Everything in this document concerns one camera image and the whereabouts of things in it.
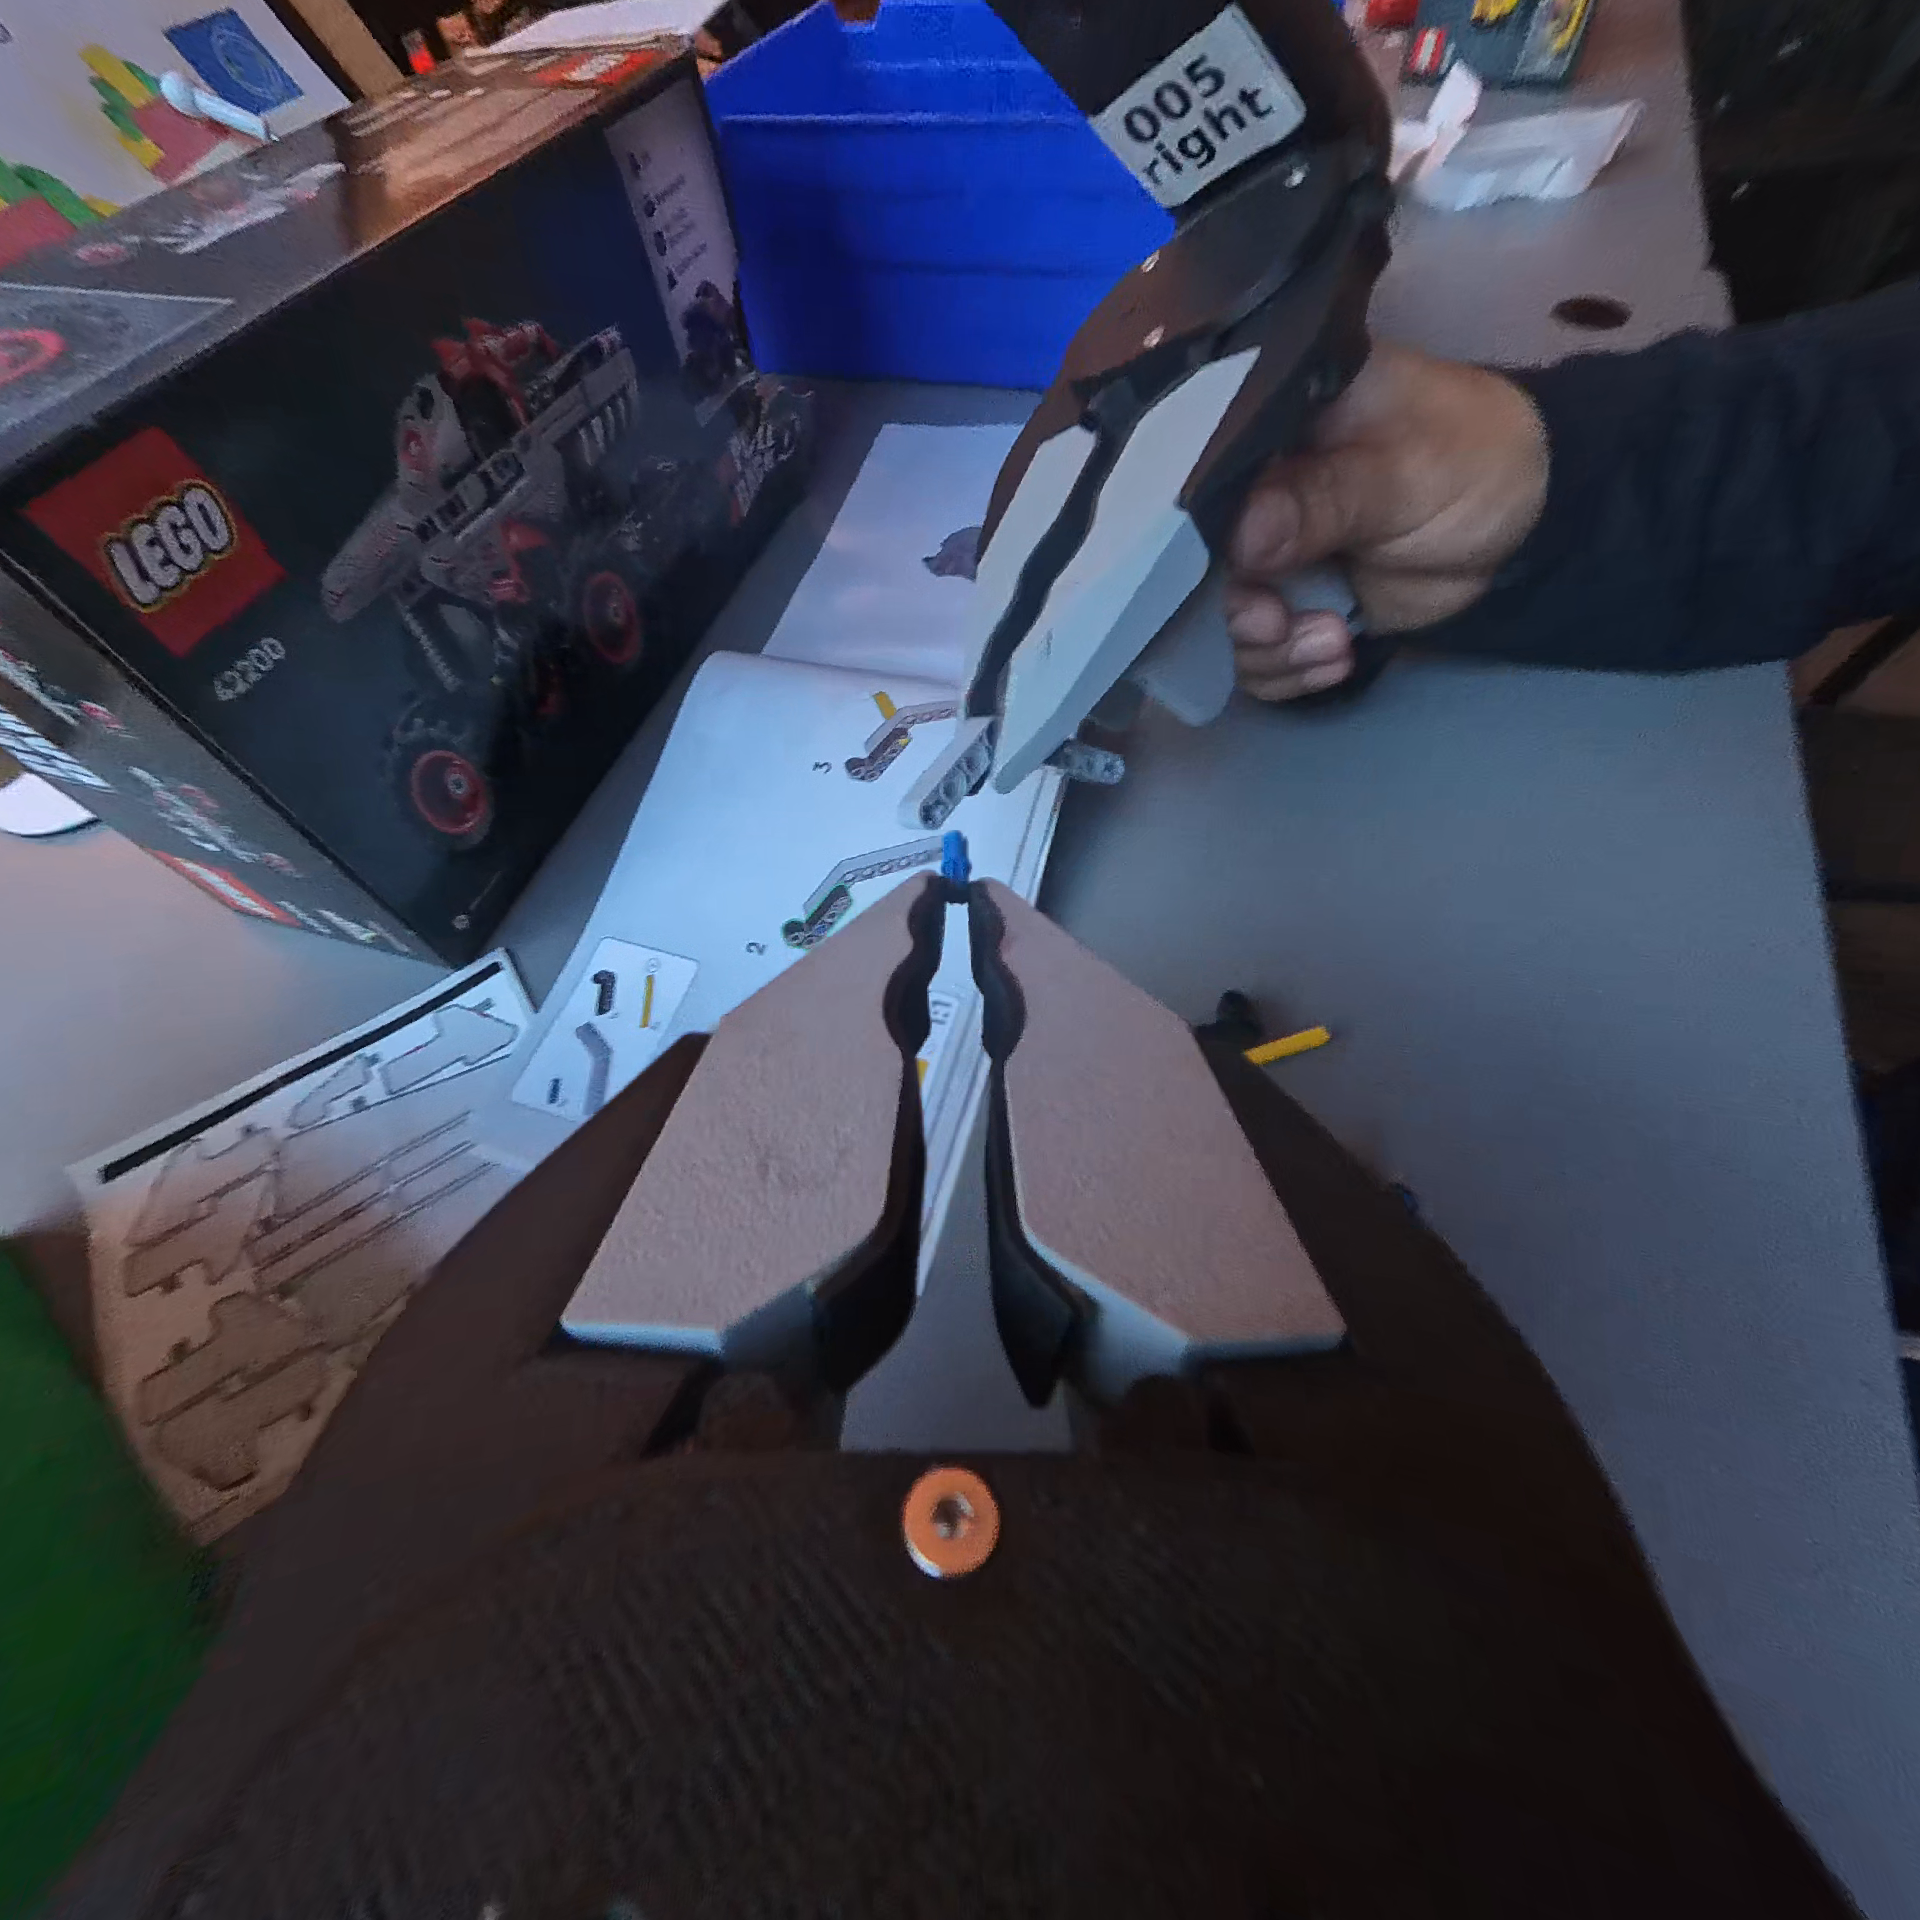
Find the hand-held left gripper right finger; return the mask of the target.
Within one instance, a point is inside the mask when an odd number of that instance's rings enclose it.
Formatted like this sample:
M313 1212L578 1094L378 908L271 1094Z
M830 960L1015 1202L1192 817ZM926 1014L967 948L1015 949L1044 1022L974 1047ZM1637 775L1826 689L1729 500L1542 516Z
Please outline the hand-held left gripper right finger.
M1029 1404L1348 1338L1192 1025L998 880L968 890L997 1332Z

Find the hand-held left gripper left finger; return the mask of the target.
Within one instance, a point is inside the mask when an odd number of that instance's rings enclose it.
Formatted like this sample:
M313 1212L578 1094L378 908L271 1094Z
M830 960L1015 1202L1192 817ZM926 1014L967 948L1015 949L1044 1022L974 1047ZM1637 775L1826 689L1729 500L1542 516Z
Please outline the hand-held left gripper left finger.
M918 1053L949 886L905 880L741 1001L592 1249L580 1342L844 1395L918 1295Z

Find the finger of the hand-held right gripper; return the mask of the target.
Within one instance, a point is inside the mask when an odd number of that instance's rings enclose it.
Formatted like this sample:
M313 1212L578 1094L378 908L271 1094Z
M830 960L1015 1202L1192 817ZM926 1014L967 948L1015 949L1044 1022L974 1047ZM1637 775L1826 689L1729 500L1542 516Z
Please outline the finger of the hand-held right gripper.
M1104 483L1117 467L1126 431L1112 422L1079 422L1044 442L1021 437L1015 454L1029 461L1003 480L1012 491L980 529L974 564L977 605L970 628L968 680L957 705L959 728L998 715L1011 660L1035 632L1062 570L1090 534Z
M1097 488L1093 516L1004 670L992 784L1009 793L1079 731L1202 584L1211 550L1183 490L1260 358L1213 359L1159 397Z

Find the grey angled toy beam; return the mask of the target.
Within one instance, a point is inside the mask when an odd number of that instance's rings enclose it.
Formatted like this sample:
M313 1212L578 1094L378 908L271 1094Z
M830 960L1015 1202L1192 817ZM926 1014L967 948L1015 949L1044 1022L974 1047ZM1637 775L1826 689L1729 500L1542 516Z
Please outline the grey angled toy beam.
M968 715L957 721L945 752L937 755L905 793L898 819L918 833L940 833L954 810L984 788L1011 793L1041 770L1062 774L1070 782L1114 785L1126 774L1117 749L1066 736L1041 755L1035 747L1001 745L997 715Z

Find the person's right forearm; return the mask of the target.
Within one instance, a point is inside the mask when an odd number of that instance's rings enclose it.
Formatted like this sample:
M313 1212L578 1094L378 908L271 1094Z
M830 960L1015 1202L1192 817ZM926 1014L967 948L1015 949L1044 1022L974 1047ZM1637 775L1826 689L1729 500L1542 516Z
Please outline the person's right forearm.
M1513 371L1542 512L1430 653L1691 673L1917 612L1918 285Z

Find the black toy truck set box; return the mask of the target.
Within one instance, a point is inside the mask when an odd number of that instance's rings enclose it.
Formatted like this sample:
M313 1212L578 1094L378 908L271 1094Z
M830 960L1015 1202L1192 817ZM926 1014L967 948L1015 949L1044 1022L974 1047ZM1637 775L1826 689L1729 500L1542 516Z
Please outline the black toy truck set box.
M804 490L684 42L502 48L4 265L4 753L466 964Z

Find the person's right hand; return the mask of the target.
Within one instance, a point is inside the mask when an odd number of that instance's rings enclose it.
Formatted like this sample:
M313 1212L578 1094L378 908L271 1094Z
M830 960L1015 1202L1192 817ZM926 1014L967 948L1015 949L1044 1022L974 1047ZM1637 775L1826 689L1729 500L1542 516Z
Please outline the person's right hand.
M1521 384L1377 344L1308 447L1272 460L1234 521L1222 612L1239 689L1278 705L1357 675L1352 619L1292 608L1297 575L1344 574L1369 637L1429 629L1484 597L1548 482L1548 429Z

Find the crumpled white plastic bag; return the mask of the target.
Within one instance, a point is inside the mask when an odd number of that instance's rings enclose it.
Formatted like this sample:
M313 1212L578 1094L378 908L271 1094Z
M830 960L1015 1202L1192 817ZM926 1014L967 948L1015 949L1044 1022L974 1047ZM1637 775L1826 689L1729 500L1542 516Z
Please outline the crumpled white plastic bag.
M1441 79L1425 116L1400 118L1388 179L1434 211L1507 202L1568 202L1584 194L1638 130L1638 99L1484 118L1484 84L1465 64Z

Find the blue plastic bin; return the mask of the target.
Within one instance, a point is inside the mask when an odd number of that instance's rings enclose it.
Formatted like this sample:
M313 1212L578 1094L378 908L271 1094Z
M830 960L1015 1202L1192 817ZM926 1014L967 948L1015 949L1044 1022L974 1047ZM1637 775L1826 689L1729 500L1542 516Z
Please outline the blue plastic bin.
M1175 231L987 3L815 3L707 102L764 371L1044 390Z

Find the white instruction booklet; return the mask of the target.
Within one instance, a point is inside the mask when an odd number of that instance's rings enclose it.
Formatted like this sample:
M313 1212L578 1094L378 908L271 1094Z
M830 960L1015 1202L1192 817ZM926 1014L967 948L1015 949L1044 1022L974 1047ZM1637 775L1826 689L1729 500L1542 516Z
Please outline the white instruction booklet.
M951 740L978 526L1017 428L888 424L759 653L692 673L489 1141L523 1170L671 1043L942 861L905 813Z

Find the white sticker sheet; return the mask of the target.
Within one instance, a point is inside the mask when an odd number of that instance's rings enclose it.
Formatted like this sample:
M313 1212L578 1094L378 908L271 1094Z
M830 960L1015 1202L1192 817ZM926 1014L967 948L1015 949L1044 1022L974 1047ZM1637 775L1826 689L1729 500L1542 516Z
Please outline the white sticker sheet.
M78 1162L103 1394L208 1547L286 1492L380 1338L525 1164L502 948Z

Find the dark cloth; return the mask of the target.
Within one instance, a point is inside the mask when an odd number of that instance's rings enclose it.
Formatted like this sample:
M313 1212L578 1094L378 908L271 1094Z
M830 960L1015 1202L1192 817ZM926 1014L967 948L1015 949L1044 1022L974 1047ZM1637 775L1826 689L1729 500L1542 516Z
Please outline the dark cloth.
M1918 5L1686 2L1711 262L1739 323L1918 274Z

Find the dark chair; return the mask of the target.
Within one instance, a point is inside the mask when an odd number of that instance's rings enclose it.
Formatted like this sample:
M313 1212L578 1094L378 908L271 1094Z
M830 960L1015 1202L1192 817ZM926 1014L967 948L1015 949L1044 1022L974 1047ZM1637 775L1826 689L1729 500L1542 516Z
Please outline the dark chair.
M1918 615L1826 636L1790 670L1794 723L1854 1068L1918 1055Z

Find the green object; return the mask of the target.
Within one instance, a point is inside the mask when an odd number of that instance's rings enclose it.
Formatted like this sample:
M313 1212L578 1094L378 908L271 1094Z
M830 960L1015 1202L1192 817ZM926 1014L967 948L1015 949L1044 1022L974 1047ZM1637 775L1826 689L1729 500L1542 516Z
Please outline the green object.
M208 1574L3 1261L3 1914L37 1916L193 1685Z

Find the small white toy part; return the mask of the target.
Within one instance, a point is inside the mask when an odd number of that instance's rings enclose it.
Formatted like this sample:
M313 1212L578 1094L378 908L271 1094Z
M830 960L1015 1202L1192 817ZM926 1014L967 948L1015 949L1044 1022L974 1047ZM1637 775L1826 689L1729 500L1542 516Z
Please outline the small white toy part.
M165 69L156 78L156 90L165 104L175 107L183 118L232 131L252 141L276 139L276 131L264 116L229 102L218 91L208 90L177 67Z

